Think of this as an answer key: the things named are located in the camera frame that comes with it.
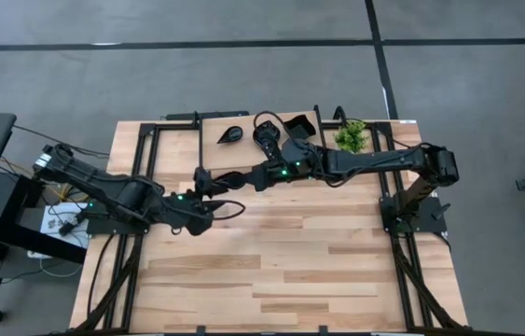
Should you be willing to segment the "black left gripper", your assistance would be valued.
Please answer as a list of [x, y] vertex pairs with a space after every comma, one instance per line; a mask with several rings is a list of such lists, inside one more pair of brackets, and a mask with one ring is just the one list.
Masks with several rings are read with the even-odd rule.
[[173, 229], [187, 229], [192, 236], [199, 236], [212, 227], [213, 220], [223, 220], [228, 216], [227, 208], [219, 208], [228, 201], [210, 200], [208, 205], [205, 204], [204, 198], [213, 196], [213, 179], [211, 173], [201, 166], [196, 168], [193, 180], [194, 189], [162, 198], [159, 222]]

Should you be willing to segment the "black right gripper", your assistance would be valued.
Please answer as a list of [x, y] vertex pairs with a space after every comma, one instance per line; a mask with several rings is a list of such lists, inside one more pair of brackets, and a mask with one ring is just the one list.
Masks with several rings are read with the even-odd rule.
[[308, 141], [287, 140], [275, 149], [274, 158], [253, 166], [250, 173], [231, 171], [214, 180], [222, 189], [237, 190], [250, 184], [256, 191], [304, 179], [326, 180], [322, 149]]

